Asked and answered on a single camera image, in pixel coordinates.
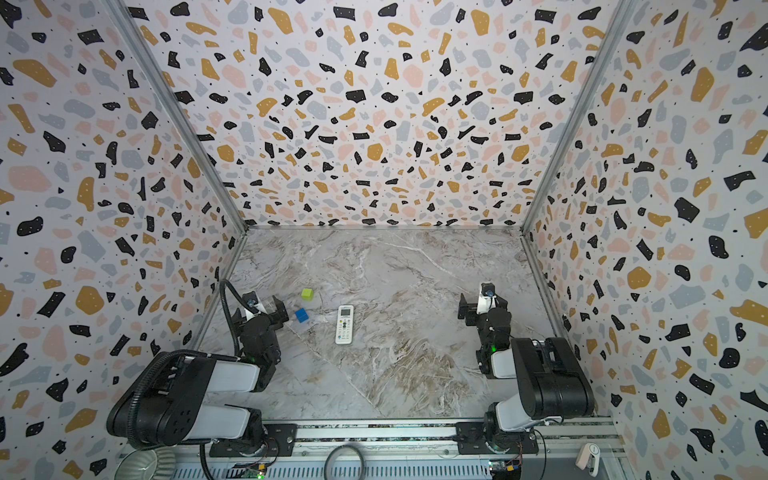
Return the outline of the white remote control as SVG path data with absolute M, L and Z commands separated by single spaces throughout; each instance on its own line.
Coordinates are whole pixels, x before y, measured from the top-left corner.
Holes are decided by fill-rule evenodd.
M 334 341 L 336 345 L 349 345 L 353 340 L 354 306 L 340 305 L 337 310 L 336 332 Z

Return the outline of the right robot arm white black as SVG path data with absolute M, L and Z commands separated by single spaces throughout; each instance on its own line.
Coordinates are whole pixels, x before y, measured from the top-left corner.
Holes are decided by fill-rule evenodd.
M 466 441 L 506 453 L 523 448 L 525 435 L 541 423 L 593 414 L 594 393 L 568 341 L 513 336 L 508 302 L 494 284 L 482 283 L 474 303 L 461 296 L 457 318 L 478 333 L 480 373 L 517 385 L 514 395 L 489 406 L 473 433 L 458 433 Z

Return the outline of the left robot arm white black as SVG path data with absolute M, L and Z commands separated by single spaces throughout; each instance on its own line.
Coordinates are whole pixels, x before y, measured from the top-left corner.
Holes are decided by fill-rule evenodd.
M 267 430 L 250 407 L 207 403 L 213 393 L 258 393 L 266 389 L 282 360 L 277 332 L 289 319 L 285 304 L 240 294 L 229 281 L 219 296 L 234 352 L 190 349 L 161 351 L 113 406 L 107 432 L 136 450 L 230 442 L 245 454 L 259 450 Z

